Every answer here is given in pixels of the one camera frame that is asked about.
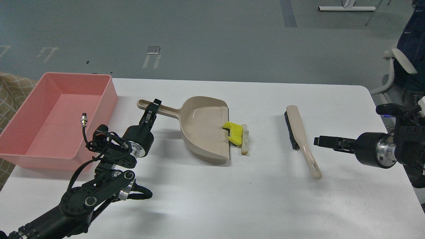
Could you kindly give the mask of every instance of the brush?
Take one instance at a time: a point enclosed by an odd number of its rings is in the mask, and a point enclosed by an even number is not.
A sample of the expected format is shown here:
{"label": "brush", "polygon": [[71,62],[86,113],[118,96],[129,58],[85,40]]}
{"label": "brush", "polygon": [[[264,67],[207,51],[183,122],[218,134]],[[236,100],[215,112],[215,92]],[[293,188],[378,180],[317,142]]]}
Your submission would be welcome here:
{"label": "brush", "polygon": [[300,112],[296,105],[289,105],[286,108],[285,121],[288,126],[289,139],[291,140],[292,148],[294,150],[301,149],[312,177],[314,179],[321,179],[322,173],[320,172],[319,166],[307,145],[306,131],[304,130]]}

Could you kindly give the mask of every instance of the black bristles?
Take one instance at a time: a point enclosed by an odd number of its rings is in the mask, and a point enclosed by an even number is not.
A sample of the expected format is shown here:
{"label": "black bristles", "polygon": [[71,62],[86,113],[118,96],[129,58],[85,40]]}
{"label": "black bristles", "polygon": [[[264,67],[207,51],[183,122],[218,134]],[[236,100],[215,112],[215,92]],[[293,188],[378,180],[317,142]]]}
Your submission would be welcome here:
{"label": "black bristles", "polygon": [[299,150],[300,146],[298,145],[297,141],[294,138],[294,134],[292,133],[292,129],[291,129],[291,123],[289,123],[288,112],[286,111],[285,111],[285,121],[286,121],[286,125],[288,126],[289,140],[291,141],[292,149]]}

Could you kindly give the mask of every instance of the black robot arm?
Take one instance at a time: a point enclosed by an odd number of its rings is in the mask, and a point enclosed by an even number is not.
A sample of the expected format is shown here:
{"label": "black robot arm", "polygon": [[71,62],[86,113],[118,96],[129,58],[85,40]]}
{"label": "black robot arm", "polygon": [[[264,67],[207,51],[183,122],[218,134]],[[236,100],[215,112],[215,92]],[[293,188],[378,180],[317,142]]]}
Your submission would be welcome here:
{"label": "black robot arm", "polygon": [[366,132],[357,139],[320,136],[314,139],[314,145],[355,154],[360,163],[374,167],[390,168],[399,162],[421,177],[425,163],[425,117],[421,110],[419,105],[412,108],[394,103],[378,105],[376,113],[395,117],[393,134]]}
{"label": "black robot arm", "polygon": [[[108,132],[106,125],[100,125],[93,133],[93,140],[88,141],[85,135],[87,115],[83,114],[81,124],[86,147],[99,155],[75,171],[58,206],[9,236],[0,231],[0,239],[60,239],[87,233],[90,224],[110,203],[151,198],[149,189],[136,184],[133,171],[116,170],[115,165],[134,168],[137,158],[148,154],[153,143],[150,130],[160,105],[161,101],[155,99],[146,108],[139,124],[130,126],[122,138],[114,132]],[[84,167],[95,161],[100,163],[95,169],[94,179],[73,187]]]}

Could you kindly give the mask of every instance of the dustpan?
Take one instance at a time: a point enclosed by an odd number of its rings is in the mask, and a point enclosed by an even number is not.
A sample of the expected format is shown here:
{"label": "dustpan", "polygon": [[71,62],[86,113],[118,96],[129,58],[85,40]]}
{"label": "dustpan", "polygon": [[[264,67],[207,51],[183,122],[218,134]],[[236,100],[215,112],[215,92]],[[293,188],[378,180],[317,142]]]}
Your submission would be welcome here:
{"label": "dustpan", "polygon": [[[145,110],[151,102],[139,100],[137,107]],[[230,160],[229,132],[221,126],[229,121],[229,108],[223,100],[195,96],[180,109],[161,105],[158,114],[178,119],[186,146],[196,154]]]}

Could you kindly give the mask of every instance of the yellow sponge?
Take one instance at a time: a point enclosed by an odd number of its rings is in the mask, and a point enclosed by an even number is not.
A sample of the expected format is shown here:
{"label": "yellow sponge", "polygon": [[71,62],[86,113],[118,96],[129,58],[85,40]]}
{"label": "yellow sponge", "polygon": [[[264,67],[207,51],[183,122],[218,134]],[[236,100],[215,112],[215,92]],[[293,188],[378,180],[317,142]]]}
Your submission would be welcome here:
{"label": "yellow sponge", "polygon": [[222,127],[230,130],[230,136],[228,137],[230,142],[237,146],[242,144],[243,128],[241,125],[227,121]]}

